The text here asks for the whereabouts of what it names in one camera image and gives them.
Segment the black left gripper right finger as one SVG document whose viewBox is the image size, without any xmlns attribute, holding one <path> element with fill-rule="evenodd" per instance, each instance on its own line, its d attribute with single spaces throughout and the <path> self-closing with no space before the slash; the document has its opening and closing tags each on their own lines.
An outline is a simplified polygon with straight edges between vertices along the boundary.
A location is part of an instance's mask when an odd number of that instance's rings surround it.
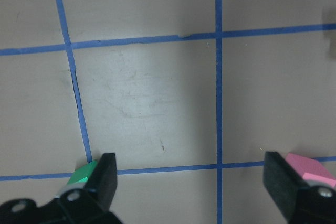
<svg viewBox="0 0 336 224">
<path fill-rule="evenodd" d="M 335 189 L 310 186 L 278 152 L 264 155 L 263 183 L 287 223 L 335 223 Z"/>
</svg>

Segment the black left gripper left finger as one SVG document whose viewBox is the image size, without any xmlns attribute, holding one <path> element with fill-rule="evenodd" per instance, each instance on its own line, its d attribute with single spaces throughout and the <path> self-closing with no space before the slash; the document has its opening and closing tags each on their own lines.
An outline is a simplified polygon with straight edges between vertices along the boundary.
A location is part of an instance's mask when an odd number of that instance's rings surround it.
<svg viewBox="0 0 336 224">
<path fill-rule="evenodd" d="M 104 153 L 85 183 L 65 186 L 43 206 L 30 198 L 1 204 L 1 223 L 121 223 L 110 211 L 117 189 L 115 153 Z"/>
</svg>

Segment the pink cube near arm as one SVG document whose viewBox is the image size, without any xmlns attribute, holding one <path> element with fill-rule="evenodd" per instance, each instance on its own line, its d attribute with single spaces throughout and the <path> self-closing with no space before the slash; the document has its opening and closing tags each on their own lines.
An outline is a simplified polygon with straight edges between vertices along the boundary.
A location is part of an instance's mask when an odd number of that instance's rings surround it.
<svg viewBox="0 0 336 224">
<path fill-rule="evenodd" d="M 335 189 L 335 176 L 319 161 L 294 153 L 288 153 L 285 160 L 310 186 L 325 186 Z"/>
</svg>

